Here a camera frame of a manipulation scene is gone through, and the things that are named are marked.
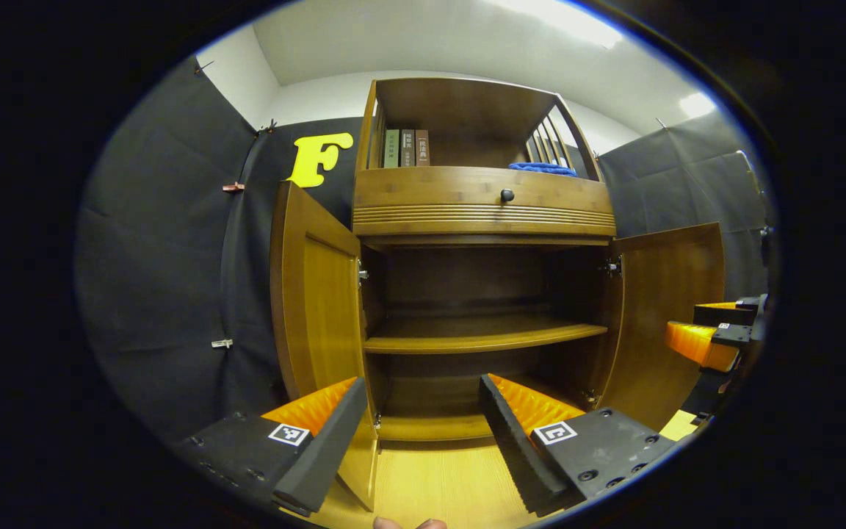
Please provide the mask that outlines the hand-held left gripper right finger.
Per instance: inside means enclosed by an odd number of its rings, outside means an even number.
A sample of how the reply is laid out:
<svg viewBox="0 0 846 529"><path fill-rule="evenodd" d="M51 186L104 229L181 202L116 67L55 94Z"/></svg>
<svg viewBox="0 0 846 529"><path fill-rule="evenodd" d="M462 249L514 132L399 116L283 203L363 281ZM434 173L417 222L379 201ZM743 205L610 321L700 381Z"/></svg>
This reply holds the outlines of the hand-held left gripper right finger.
<svg viewBox="0 0 846 529"><path fill-rule="evenodd" d="M613 492L676 445L615 409L581 411L503 376L481 375L477 395L521 501L538 518Z"/></svg>

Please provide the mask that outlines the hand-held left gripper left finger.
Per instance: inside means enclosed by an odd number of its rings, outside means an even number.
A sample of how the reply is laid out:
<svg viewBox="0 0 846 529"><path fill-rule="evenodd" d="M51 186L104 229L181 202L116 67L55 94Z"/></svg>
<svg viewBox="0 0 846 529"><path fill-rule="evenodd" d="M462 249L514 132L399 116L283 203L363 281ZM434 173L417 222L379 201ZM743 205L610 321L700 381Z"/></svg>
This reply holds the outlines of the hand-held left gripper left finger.
<svg viewBox="0 0 846 529"><path fill-rule="evenodd" d="M366 409L365 379L352 376L260 415L236 411L173 449L249 505L312 515Z"/></svg>

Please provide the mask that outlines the wooden inner cabinet shelf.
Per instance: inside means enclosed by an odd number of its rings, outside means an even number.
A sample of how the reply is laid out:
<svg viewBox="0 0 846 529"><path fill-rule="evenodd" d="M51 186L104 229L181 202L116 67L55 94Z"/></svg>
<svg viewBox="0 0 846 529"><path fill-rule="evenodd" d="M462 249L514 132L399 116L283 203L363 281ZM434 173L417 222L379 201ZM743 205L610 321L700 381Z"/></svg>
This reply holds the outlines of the wooden inner cabinet shelf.
<svg viewBox="0 0 846 529"><path fill-rule="evenodd" d="M608 327L550 314L387 319L364 342L369 353L460 354L530 348L607 334Z"/></svg>

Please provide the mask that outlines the black backdrop cloth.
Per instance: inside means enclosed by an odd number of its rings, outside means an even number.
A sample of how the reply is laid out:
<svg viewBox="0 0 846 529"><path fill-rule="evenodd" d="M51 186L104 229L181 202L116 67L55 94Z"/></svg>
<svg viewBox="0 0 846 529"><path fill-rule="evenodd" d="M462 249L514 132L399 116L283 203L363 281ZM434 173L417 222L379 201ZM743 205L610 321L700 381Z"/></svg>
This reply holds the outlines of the black backdrop cloth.
<svg viewBox="0 0 846 529"><path fill-rule="evenodd" d="M336 75L280 88L255 140L218 84L179 65L125 118L84 191L75 288L84 327L122 402L166 442L232 411L288 398L273 339L267 261L273 200L301 135L357 134L373 79ZM618 194L618 234L719 222L726 298L767 288L764 170L720 113L646 135L570 103ZM224 185L241 183L242 193ZM232 339L229 349L211 347Z"/></svg>

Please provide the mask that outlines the blue cloth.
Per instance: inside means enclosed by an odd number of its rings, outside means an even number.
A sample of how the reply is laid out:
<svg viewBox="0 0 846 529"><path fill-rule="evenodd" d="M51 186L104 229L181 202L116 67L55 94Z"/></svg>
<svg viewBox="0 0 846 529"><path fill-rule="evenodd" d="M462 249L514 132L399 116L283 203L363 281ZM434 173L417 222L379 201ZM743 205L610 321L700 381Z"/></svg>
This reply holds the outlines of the blue cloth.
<svg viewBox="0 0 846 529"><path fill-rule="evenodd" d="M567 176L577 178L577 171L573 168L564 167L564 165L556 165L551 163L513 163L509 164L510 170L519 170L526 172L540 172L546 174L554 174L560 176Z"/></svg>

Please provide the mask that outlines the wooden shoe cabinet door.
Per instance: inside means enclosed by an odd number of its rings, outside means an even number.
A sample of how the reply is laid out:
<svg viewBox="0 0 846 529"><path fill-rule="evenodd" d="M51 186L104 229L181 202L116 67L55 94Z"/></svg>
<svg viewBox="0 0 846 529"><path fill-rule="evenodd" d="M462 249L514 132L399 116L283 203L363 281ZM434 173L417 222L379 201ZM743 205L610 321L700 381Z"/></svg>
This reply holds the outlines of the wooden shoe cabinet door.
<svg viewBox="0 0 846 529"><path fill-rule="evenodd" d="M289 398L357 378L366 366L358 238L308 191L282 181L270 237L270 297L278 359Z"/></svg>
<svg viewBox="0 0 846 529"><path fill-rule="evenodd" d="M722 301L725 255L718 223L611 242L605 271L607 333L590 387L595 409L614 408L660 430L695 388L699 367L665 342L669 322L691 323L695 305Z"/></svg>

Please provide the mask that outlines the wooden cabinet drawer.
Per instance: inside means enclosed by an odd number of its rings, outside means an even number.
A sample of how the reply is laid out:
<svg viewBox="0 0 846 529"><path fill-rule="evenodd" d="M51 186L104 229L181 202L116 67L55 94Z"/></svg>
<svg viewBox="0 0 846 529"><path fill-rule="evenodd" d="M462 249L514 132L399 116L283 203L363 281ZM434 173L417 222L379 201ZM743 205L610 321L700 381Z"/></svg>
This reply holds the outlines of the wooden cabinet drawer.
<svg viewBox="0 0 846 529"><path fill-rule="evenodd" d="M504 188L515 193L508 204L499 201ZM359 237L617 234L609 192L600 181L436 165L358 172L352 227Z"/></svg>

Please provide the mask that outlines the small ceiling light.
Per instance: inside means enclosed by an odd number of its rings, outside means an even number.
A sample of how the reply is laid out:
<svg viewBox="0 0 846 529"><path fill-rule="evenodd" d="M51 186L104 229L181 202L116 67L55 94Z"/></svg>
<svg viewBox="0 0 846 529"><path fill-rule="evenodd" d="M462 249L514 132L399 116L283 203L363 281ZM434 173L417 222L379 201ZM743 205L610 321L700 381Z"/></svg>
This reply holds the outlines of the small ceiling light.
<svg viewBox="0 0 846 529"><path fill-rule="evenodd" d="M705 93L692 93L679 100L679 108L687 118L699 118L717 110L717 104Z"/></svg>

